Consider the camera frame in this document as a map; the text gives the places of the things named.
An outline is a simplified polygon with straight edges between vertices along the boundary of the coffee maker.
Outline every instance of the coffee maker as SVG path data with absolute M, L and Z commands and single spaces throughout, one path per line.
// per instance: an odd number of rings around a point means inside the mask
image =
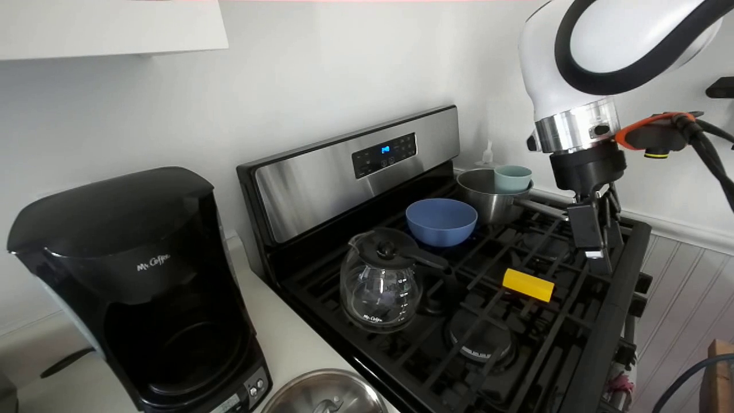
M 144 413 L 253 411 L 272 375 L 210 182 L 162 167 L 26 206 L 7 241 Z

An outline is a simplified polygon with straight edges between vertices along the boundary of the blue bowl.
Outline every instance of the blue bowl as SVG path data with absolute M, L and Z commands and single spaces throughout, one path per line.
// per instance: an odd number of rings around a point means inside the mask
M 428 197 L 406 210 L 406 221 L 419 241 L 453 249 L 474 235 L 478 210 L 453 197 Z

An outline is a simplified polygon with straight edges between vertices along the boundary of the white countertop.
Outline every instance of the white countertop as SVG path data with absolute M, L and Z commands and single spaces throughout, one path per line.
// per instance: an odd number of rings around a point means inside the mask
M 321 336 L 316 336 L 263 278 L 253 274 L 240 236 L 227 235 L 227 252 L 256 324 L 258 343 L 273 376 L 269 398 L 295 376 L 313 370 L 338 368 L 354 372 Z M 50 379 L 37 379 L 53 360 L 86 347 L 63 315 L 24 329 L 21 336 L 24 338 L 13 339 L 0 338 L 3 343 L 15 343 L 15 349 L 3 349 L 3 353 L 7 355 L 15 352 L 15 359 L 18 360 L 18 372 L 7 372 L 7 376 L 17 379 L 21 385 L 21 413 L 135 413 L 127 391 L 97 353 L 80 359 Z

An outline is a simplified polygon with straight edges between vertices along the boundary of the white wall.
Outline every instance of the white wall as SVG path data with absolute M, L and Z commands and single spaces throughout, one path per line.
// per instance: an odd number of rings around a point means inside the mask
M 229 51 L 0 63 L 0 241 L 50 192 L 159 165 L 216 184 L 246 232 L 235 167 L 448 104 L 441 4 L 224 4 Z M 0 343 L 53 312 L 0 252 Z
M 491 142 L 495 164 L 532 165 L 537 185 L 556 190 L 548 156 L 525 151 L 532 128 L 532 106 L 523 89 L 519 40 L 525 18 L 544 0 L 493 0 L 456 8 L 464 25 L 453 25 L 454 56 L 451 88 L 464 112 L 467 165 L 480 161 Z M 734 101 L 710 99 L 705 89 L 721 76 L 734 76 L 734 18 L 730 17 L 691 64 L 680 72 L 618 96 L 622 125 L 632 125 L 662 111 L 705 111 L 710 122 L 734 133 Z M 734 177 L 733 145 L 712 138 Z M 673 153 L 670 161 L 644 161 L 628 153 L 626 177 L 620 182 L 622 206 L 628 216 L 644 218 L 673 235 L 696 236 L 734 249 L 734 214 L 721 185 L 694 149 Z

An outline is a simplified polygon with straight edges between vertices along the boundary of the stove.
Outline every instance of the stove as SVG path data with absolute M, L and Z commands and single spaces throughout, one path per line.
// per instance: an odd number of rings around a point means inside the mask
M 456 109 L 443 109 L 240 167 L 267 283 L 404 413 L 622 411 L 610 375 L 636 364 L 644 222 L 612 224 L 612 271 L 600 271 L 569 222 L 519 206 L 456 249 L 423 246 L 451 271 L 419 266 L 424 299 L 404 331 L 370 332 L 342 315 L 346 241 L 374 228 L 409 235 L 416 200 L 462 200 L 456 151 Z M 550 302 L 505 289 L 508 269 L 554 283 Z

